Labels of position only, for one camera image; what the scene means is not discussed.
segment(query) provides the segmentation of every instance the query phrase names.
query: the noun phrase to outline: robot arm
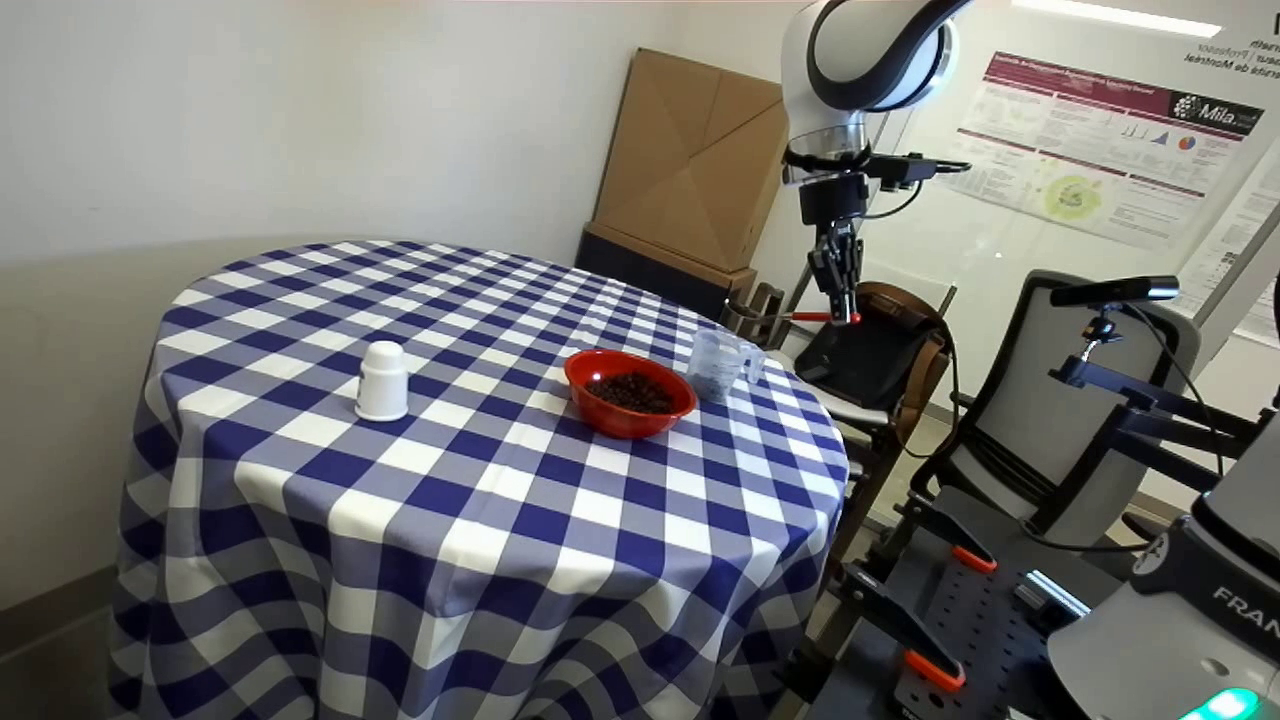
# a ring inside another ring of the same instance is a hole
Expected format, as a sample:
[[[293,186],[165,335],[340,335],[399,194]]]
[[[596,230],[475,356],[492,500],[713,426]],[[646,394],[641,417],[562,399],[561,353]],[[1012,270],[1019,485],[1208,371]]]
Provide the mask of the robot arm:
[[[922,99],[950,66],[950,27],[967,0],[816,0],[782,41],[787,151],[782,181],[799,186],[799,216],[816,224],[808,270],[832,301],[832,321],[856,312],[869,177],[886,188],[927,181],[956,163],[870,158],[862,111]]]

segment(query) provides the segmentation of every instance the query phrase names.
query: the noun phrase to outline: blue and white checkered tablecloth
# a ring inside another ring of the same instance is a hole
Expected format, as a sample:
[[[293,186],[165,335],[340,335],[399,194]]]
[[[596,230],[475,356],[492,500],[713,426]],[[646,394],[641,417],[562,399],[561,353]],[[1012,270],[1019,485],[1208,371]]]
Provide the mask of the blue and white checkered tablecloth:
[[[679,367],[706,324],[447,245],[308,245],[179,293],[139,397],[113,701],[139,717],[759,717],[842,496],[821,399],[759,385],[592,438],[569,353]],[[402,421],[357,421],[369,339]]]

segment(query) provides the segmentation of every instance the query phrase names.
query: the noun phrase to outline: white container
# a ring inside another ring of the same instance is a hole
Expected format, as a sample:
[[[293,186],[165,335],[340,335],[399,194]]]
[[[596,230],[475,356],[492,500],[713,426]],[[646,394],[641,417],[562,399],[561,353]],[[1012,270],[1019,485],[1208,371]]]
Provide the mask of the white container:
[[[386,421],[399,421],[402,414],[409,414],[402,350],[390,339],[375,339],[360,360],[357,417],[386,426]]]

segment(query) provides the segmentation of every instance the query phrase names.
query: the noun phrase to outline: cable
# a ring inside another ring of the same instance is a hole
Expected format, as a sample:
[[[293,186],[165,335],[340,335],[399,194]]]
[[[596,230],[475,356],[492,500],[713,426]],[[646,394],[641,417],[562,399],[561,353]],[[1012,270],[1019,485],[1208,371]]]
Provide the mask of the cable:
[[[886,118],[879,118],[879,125],[875,125],[875,135],[870,135],[870,151],[879,149],[879,140],[883,140],[883,128],[886,128]]]
[[[956,429],[961,426],[961,343],[950,334],[946,339],[950,339],[950,429]]]
[[[907,198],[907,199],[900,199],[896,210],[886,210],[886,214],[875,214],[875,216],[862,216],[862,221],[883,221],[883,216],[896,216],[896,214],[910,210],[921,194],[922,194],[922,186],[914,186],[914,188],[910,188],[910,198]]]
[[[1164,339],[1164,334],[1157,328],[1157,321],[1153,321],[1144,308],[1134,308],[1134,305],[1123,305],[1123,308],[1148,324],[1148,334],[1153,334],[1157,343],[1158,343],[1158,356],[1175,367],[1175,375],[1189,385],[1189,394],[1195,397],[1195,406],[1208,410],[1202,397],[1200,397],[1200,390],[1195,390],[1195,382],[1191,382],[1191,371],[1175,360],[1175,353],[1167,350],[1167,339]],[[1211,434],[1214,440],[1225,438],[1221,426],[1214,426],[1208,414],[1200,417],[1200,426],[1208,426],[1208,434]],[[1225,481],[1225,475],[1226,475],[1225,453],[1211,449],[1211,460],[1214,460],[1214,481]]]

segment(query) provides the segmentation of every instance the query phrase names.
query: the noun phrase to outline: orange part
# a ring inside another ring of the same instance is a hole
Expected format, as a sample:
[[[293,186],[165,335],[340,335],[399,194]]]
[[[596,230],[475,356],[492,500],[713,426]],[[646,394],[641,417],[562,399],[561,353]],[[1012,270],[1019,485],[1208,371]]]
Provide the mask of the orange part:
[[[790,324],[824,324],[824,321],[832,321],[832,312],[790,312]]]
[[[914,678],[922,678],[922,683],[933,683],[933,687],[942,692],[942,698],[961,698],[961,687],[964,687],[964,671],[950,678],[950,671],[936,667],[936,664],[933,664],[927,655],[921,655],[921,654],[905,654],[905,664],[907,664]]]
[[[997,559],[975,555],[970,549],[950,546],[950,559],[980,574],[980,577],[997,577]]]

